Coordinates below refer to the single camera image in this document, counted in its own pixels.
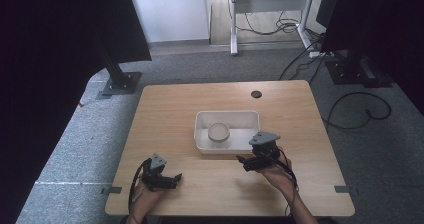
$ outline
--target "wrist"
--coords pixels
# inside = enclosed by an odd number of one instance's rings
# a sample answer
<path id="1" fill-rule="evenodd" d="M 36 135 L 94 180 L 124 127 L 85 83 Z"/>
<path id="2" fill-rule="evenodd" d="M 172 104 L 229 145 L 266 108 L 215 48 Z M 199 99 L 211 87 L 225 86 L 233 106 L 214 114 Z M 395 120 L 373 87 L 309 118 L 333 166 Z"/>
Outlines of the wrist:
<path id="1" fill-rule="evenodd" d="M 296 191 L 293 182 L 287 177 L 279 182 L 278 190 L 286 199 L 288 197 L 291 198 L 293 196 L 293 192 Z"/>

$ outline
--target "black curtain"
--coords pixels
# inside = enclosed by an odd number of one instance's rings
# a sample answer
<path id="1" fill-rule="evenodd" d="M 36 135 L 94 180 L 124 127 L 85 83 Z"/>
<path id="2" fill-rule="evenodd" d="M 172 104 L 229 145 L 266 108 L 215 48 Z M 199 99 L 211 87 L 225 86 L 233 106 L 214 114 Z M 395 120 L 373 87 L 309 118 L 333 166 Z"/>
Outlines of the black curtain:
<path id="1" fill-rule="evenodd" d="M 92 75 L 150 60 L 132 0 L 0 0 L 1 223 L 14 223 Z"/>

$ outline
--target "white plastic container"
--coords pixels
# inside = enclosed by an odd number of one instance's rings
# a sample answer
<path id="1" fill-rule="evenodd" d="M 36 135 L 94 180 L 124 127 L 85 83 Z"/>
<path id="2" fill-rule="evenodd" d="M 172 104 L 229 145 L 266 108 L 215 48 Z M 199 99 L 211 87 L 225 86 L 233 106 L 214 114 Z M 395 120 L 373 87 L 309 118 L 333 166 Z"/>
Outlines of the white plastic container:
<path id="1" fill-rule="evenodd" d="M 210 137 L 209 128 L 214 124 L 228 126 L 228 138 Z M 252 150 L 249 141 L 259 130 L 255 111 L 201 111 L 196 115 L 194 140 L 203 154 L 246 154 Z"/>

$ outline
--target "black bracket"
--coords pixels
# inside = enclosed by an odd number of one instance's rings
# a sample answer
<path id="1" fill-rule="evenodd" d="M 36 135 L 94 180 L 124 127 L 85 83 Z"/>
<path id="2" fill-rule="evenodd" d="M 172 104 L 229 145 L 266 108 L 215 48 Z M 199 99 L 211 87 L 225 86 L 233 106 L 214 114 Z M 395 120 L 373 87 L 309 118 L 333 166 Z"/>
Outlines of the black bracket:
<path id="1" fill-rule="evenodd" d="M 109 193 L 121 193 L 122 187 L 109 187 L 109 188 L 102 188 L 101 194 L 109 196 Z"/>

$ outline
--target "white shelf frame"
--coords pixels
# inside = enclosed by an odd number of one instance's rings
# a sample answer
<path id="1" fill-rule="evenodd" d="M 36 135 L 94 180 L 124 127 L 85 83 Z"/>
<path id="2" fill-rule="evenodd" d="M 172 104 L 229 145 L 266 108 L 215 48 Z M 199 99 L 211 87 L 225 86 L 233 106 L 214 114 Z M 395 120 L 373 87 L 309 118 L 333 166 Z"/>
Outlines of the white shelf frame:
<path id="1" fill-rule="evenodd" d="M 272 12 L 272 11 L 302 11 L 302 20 L 297 27 L 297 32 L 307 51 L 314 48 L 305 34 L 305 26 L 311 9 L 312 0 L 231 0 L 231 55 L 238 54 L 237 48 L 237 23 L 236 14 Z"/>

